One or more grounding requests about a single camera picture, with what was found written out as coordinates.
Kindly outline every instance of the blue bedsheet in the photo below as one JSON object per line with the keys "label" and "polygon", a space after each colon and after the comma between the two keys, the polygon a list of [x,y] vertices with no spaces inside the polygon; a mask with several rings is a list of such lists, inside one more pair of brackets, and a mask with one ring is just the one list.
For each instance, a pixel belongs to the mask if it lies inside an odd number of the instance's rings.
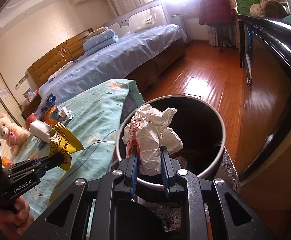
{"label": "blue bedsheet", "polygon": [[165,25],[123,36],[118,42],[90,56],[82,56],[71,68],[39,89],[42,98],[50,93],[61,104],[77,94],[113,78],[125,78],[147,60],[179,38],[186,39],[177,25]]}

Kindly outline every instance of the hanging clothes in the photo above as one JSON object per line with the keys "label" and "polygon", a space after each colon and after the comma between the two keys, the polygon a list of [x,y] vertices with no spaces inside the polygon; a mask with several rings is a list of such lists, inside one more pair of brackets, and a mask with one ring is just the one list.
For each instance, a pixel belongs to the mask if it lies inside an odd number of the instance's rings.
{"label": "hanging clothes", "polygon": [[199,23],[209,26],[233,23],[229,0],[200,0]]}

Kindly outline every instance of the brown teddy bear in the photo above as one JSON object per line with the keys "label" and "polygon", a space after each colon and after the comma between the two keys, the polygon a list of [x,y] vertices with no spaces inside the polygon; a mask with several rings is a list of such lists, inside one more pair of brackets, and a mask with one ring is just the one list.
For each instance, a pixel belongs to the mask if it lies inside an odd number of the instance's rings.
{"label": "brown teddy bear", "polygon": [[261,3],[252,5],[250,13],[253,16],[271,18],[284,18],[288,15],[282,5],[274,0],[262,0]]}
{"label": "brown teddy bear", "polygon": [[2,114],[0,118],[0,137],[7,142],[7,145],[11,147],[11,155],[17,156],[22,144],[28,139],[30,133],[18,126],[15,122],[7,117],[6,114]]}

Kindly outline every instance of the chip bag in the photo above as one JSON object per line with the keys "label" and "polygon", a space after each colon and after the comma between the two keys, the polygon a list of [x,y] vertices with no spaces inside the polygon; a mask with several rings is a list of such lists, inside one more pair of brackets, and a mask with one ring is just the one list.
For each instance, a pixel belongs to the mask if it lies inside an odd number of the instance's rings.
{"label": "chip bag", "polygon": [[65,163],[61,164],[59,167],[65,171],[69,171],[72,160],[71,154],[83,150],[84,147],[73,133],[60,122],[54,126],[54,130],[55,135],[51,137],[49,156],[56,153],[63,153],[65,155]]}

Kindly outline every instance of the wooden headboard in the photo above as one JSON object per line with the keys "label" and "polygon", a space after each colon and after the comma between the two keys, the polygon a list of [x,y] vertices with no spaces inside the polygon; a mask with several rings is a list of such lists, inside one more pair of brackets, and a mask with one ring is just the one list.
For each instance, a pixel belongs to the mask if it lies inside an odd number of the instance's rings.
{"label": "wooden headboard", "polygon": [[84,54],[82,44],[93,30],[88,29],[56,46],[34,62],[28,72],[38,87],[47,82],[49,76],[63,67],[67,62],[76,60]]}

